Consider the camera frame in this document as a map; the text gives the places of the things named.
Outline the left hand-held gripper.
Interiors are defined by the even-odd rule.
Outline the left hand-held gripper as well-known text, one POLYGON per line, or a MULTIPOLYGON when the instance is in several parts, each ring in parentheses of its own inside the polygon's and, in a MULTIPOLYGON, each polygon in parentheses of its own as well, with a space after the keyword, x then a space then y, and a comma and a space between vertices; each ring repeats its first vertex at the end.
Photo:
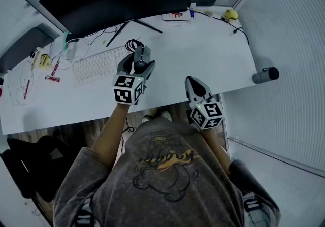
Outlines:
POLYGON ((132 70, 134 53, 126 56, 117 66, 117 75, 113 80, 113 92, 115 101, 120 104, 137 105, 140 96, 146 88, 146 80, 149 79, 155 68, 155 60, 146 65, 143 76, 128 73, 132 70))

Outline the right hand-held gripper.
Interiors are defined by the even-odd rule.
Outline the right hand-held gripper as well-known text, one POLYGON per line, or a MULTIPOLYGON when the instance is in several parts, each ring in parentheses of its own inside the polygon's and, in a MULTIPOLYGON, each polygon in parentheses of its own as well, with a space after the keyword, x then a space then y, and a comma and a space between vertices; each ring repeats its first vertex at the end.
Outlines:
POLYGON ((190 103, 190 118, 199 129, 211 129, 219 126, 224 115, 221 102, 211 95, 210 88, 198 78, 187 76, 185 79, 186 96, 191 102, 199 98, 208 98, 198 103, 190 103))

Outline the grey wired computer mouse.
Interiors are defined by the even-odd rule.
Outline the grey wired computer mouse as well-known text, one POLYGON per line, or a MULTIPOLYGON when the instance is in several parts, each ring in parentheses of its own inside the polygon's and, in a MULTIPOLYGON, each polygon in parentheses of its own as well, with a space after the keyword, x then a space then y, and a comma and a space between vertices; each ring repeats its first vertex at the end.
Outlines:
POLYGON ((151 49, 145 45, 139 46, 134 52, 134 69, 141 70, 150 63, 151 49))

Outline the person's right forearm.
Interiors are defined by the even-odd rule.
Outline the person's right forearm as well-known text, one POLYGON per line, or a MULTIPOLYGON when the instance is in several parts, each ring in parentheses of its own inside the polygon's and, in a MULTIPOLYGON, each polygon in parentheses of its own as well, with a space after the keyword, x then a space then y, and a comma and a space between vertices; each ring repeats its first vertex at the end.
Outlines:
POLYGON ((217 132, 214 129, 205 129, 201 131, 201 135, 205 139, 206 143, 218 159, 220 165, 224 169, 227 175, 230 174, 229 166, 231 164, 231 160, 228 156, 228 153, 222 146, 222 139, 218 136, 217 132))

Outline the person's left forearm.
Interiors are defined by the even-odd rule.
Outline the person's left forearm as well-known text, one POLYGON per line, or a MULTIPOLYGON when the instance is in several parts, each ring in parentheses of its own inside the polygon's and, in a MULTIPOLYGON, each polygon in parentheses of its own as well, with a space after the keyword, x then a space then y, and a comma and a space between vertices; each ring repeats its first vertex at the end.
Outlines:
POLYGON ((116 160, 129 107, 130 105, 126 104, 116 105, 112 115, 92 146, 92 150, 99 155, 101 161, 109 170, 113 168, 116 160))

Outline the white keyboard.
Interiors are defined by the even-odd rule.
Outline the white keyboard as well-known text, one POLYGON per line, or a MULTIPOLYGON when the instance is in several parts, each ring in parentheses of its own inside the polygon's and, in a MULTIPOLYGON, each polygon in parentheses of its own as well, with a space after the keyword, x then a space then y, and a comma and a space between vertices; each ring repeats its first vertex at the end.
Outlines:
POLYGON ((121 46, 77 61, 72 66, 74 86, 114 76, 118 64, 129 54, 131 52, 121 46))

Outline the white box with red mark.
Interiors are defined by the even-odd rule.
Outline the white box with red mark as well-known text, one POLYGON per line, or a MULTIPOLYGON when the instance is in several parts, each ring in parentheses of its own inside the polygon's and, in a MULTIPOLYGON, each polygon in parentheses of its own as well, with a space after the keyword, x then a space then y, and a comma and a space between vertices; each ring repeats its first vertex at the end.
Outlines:
POLYGON ((184 12, 173 12, 168 14, 162 14, 163 21, 179 21, 179 22, 190 22, 191 12, 190 10, 184 12))

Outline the white power adapter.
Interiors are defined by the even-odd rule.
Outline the white power adapter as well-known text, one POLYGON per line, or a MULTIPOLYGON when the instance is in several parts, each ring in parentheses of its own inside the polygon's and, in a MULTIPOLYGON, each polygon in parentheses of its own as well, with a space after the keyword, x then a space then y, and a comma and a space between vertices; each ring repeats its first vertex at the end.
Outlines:
POLYGON ((76 44, 77 44, 77 41, 69 42, 67 44, 67 52, 66 52, 66 59, 67 60, 72 60, 74 58, 75 50, 76 50, 76 44))

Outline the grey water bottle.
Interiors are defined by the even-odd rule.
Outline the grey water bottle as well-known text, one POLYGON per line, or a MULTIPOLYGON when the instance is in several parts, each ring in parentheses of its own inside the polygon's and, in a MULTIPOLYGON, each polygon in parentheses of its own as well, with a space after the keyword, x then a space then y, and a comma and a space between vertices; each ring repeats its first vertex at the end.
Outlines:
POLYGON ((276 67, 263 68, 262 71, 252 75, 255 84, 261 84, 279 78, 279 71, 276 67))

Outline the teal plastic strip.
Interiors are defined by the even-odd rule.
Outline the teal plastic strip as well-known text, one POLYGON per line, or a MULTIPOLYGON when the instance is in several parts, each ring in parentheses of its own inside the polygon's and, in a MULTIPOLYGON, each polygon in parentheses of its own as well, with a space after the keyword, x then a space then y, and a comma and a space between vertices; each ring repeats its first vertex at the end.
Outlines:
POLYGON ((63 33, 62 51, 65 51, 66 48, 67 48, 67 37, 68 37, 69 34, 70 34, 69 31, 65 31, 63 33))

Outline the small yellow object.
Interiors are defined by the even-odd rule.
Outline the small yellow object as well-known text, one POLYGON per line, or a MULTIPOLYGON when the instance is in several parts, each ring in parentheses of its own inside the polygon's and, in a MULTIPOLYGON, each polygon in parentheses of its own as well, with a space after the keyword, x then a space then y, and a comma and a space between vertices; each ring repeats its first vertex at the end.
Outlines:
POLYGON ((224 16, 227 18, 227 19, 231 19, 231 20, 237 20, 239 15, 237 13, 236 10, 234 9, 227 9, 224 13, 224 16))

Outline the grey printed t-shirt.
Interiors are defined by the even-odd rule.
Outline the grey printed t-shirt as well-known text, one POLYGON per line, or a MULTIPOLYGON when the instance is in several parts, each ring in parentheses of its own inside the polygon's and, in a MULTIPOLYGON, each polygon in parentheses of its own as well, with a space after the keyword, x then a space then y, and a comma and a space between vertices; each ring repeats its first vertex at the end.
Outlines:
POLYGON ((82 148, 59 188, 54 227, 278 227, 280 210, 235 160, 227 175, 203 136, 184 122, 139 126, 109 170, 82 148))

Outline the yellow stick packet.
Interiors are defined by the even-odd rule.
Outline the yellow stick packet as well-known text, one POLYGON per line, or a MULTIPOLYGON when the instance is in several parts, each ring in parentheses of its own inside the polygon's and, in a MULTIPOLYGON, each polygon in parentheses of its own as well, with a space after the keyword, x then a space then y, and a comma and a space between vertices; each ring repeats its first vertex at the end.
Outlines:
POLYGON ((40 51, 37 50, 37 51, 35 52, 35 56, 34 56, 33 61, 32 61, 32 63, 31 63, 31 70, 34 69, 35 64, 36 64, 36 62, 37 62, 37 59, 38 59, 38 57, 39 57, 39 54, 40 54, 40 51))

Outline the black office chair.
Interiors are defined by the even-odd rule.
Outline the black office chair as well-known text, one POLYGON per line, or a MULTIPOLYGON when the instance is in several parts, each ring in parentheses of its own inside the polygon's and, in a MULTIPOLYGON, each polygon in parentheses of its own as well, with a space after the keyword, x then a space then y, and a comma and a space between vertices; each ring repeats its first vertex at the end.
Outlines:
POLYGON ((51 202, 74 159, 75 153, 60 139, 42 136, 31 143, 8 138, 9 149, 0 153, 14 183, 24 198, 38 194, 51 202))

